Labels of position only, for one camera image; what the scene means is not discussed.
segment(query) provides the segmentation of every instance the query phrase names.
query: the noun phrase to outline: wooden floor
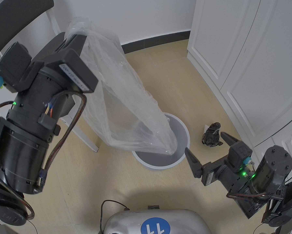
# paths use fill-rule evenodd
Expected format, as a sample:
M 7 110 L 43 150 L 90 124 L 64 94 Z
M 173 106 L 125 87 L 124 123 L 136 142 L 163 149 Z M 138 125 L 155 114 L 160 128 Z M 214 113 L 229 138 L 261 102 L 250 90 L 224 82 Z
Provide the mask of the wooden floor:
M 159 45 L 126 57 L 161 110 L 176 115 L 186 124 L 191 151 L 201 163 L 207 163 L 226 155 L 228 146 L 202 145 L 205 124 L 218 121 L 221 131 L 239 136 L 214 94 L 187 59 L 187 43 L 184 40 Z M 63 135 L 66 125 L 59 124 Z M 150 171 L 131 152 L 100 144 L 84 120 L 79 126 L 100 145 L 99 151 L 90 150 L 74 133 L 69 135 L 49 170 L 44 191 L 25 197 L 35 210 L 32 222 L 39 234 L 97 234 L 100 205 L 105 199 L 120 201 L 131 210 L 148 205 L 190 209 L 202 216 L 213 234 L 252 234 L 260 224 L 264 209 L 248 220 L 237 204 L 225 197 L 227 191 L 219 181 L 204 187 L 200 179 L 195 179 L 186 159 L 174 168 Z M 58 139 L 53 140 L 51 147 Z M 123 207 L 115 203 L 106 203 L 103 222 L 121 210 Z M 35 233 L 29 222 L 14 229 L 20 234 Z M 272 233 L 273 228 L 264 224 L 256 231 L 260 232 Z

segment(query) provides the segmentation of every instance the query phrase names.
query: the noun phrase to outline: chair backrest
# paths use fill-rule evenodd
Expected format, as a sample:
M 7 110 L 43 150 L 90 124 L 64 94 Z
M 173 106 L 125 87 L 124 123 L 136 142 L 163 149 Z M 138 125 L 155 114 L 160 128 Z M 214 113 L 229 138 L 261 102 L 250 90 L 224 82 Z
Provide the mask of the chair backrest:
M 53 6 L 54 0 L 4 0 L 1 2 L 0 51 L 24 27 Z

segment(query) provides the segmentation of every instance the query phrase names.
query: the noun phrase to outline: clear plastic bag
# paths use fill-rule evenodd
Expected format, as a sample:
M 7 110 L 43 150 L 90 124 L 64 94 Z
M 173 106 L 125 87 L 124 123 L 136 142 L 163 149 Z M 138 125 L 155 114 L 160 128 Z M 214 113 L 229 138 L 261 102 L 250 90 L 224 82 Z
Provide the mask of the clear plastic bag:
M 177 141 L 167 117 L 126 60 L 118 36 L 86 18 L 73 19 L 66 37 L 73 34 L 88 36 L 80 57 L 99 80 L 82 114 L 90 127 L 122 150 L 173 154 Z

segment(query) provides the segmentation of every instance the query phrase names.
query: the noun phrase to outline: black trash bag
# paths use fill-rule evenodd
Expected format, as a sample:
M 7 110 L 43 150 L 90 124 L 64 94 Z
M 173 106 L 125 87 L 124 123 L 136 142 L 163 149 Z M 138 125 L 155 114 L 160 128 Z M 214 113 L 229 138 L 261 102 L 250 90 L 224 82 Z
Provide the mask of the black trash bag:
M 223 142 L 220 142 L 220 127 L 221 124 L 216 122 L 211 124 L 211 126 L 203 134 L 202 143 L 209 147 L 221 146 Z

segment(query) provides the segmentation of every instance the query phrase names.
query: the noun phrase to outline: blue circle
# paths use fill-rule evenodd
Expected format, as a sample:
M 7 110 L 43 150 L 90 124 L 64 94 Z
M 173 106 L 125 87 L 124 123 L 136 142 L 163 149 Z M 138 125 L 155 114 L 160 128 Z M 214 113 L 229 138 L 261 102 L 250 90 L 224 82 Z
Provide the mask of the blue circle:
M 170 234 L 171 227 L 163 218 L 152 217 L 144 221 L 141 234 Z

